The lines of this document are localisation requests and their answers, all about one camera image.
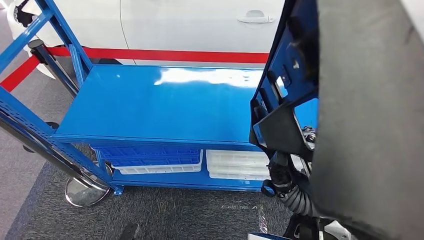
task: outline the blue shelf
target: blue shelf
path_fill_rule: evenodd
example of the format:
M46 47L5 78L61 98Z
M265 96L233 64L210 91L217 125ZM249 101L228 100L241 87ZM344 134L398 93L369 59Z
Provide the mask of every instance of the blue shelf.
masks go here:
M210 178L206 161L201 171L184 173L121 174L115 170L112 182L136 187L168 187L206 190L260 192L262 181Z
M248 141L249 102L262 71L95 65L53 137L67 143L258 151ZM306 119L316 125L310 107L300 114L306 116L300 124Z

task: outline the white car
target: white car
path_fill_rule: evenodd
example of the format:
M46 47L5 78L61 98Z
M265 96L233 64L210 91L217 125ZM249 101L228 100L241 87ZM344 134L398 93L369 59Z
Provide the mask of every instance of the white car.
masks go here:
M271 48L282 0L55 0L82 46L202 52L264 53ZM41 13L35 0L14 0L7 21L16 39ZM35 36L63 45L50 23ZM122 64L247 67L264 64L117 59ZM42 73L53 77L43 66Z

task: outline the car door handle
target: car door handle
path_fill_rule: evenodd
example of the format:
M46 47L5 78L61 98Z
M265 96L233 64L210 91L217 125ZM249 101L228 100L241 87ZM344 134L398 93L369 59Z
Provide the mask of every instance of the car door handle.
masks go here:
M243 16L243 17L239 17L237 18L237 21L242 22L242 23L247 23L247 24L269 24L274 22L274 18L270 17L270 16L259 16L259 17L248 17L248 16Z
M261 10L249 10L246 15L237 18L237 21L248 24L268 24L274 22L274 18L265 15Z

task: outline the white plastic tray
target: white plastic tray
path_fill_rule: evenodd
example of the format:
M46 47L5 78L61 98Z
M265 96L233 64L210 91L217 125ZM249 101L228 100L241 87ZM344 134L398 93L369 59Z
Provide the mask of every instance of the white plastic tray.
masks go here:
M265 180L270 178L264 152L206 150L209 177L214 179Z

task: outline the chrome stanchion base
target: chrome stanchion base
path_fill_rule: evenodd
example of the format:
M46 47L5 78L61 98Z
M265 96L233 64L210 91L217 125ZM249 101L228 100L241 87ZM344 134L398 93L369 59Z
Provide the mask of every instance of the chrome stanchion base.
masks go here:
M107 173L112 176L112 169L107 164L105 164ZM88 171L84 172L93 179L96 183L96 187L87 187L84 184L80 183L79 180L71 177L66 182L65 187L65 197L66 200L75 207L88 207L92 206L102 199L104 199L111 188L106 186L101 180L97 179L94 175L90 174Z

